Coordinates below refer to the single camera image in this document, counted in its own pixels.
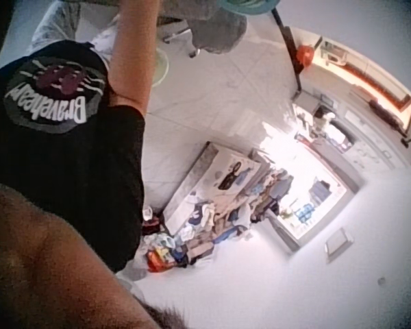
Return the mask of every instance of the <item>blue item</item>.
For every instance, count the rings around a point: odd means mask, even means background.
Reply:
[[[280,0],[218,0],[225,10],[242,15],[261,15],[273,10]]]
[[[224,240],[227,240],[228,237],[230,235],[232,235],[233,233],[235,233],[235,231],[238,230],[237,226],[233,226],[232,228],[229,228],[228,231],[225,231],[224,233],[222,233],[220,236],[218,236],[217,238],[215,238],[212,242],[217,245],[218,243],[221,243]]]
[[[315,208],[312,204],[305,204],[303,208],[295,212],[295,216],[297,216],[300,222],[305,223],[312,217],[314,211]]]
[[[237,209],[235,209],[235,210],[232,210],[231,212],[230,212],[230,215],[228,215],[228,221],[235,221],[235,220],[237,220],[238,218],[239,218],[239,216],[238,216],[238,213],[239,213],[239,208],[237,208]]]

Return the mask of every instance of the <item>tiled floor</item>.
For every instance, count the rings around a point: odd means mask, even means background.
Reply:
[[[18,1],[0,65],[24,54],[49,2]],[[115,8],[106,10],[107,17],[102,12],[103,7],[82,9],[82,15],[96,17],[97,23],[83,19],[77,32],[80,40],[86,34],[90,40],[101,22],[108,23],[115,15]],[[207,141],[249,151],[271,133],[265,123],[288,132],[292,121],[290,98],[297,84],[271,17],[250,17],[245,37],[228,54],[202,51],[190,59],[190,40],[186,34],[169,45],[158,45],[167,53],[170,67],[166,79],[151,92],[142,159],[145,201],[158,209],[167,203]]]

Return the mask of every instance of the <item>clothing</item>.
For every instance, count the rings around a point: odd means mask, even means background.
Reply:
[[[31,55],[58,41],[74,41],[80,18],[81,3],[54,1],[38,24],[26,55]],[[117,14],[112,22],[91,40],[94,46],[92,50],[101,57],[107,68],[112,57],[118,20],[119,15]]]
[[[119,271],[140,242],[145,122],[108,106],[107,74],[69,40],[0,69],[0,183],[65,219]]]

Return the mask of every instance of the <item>red object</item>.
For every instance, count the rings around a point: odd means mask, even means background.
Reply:
[[[311,46],[299,46],[297,50],[297,60],[304,66],[308,67],[312,64],[315,50]]]
[[[151,273],[164,272],[175,266],[175,263],[164,262],[155,251],[148,252],[146,256],[148,258],[148,271]]]

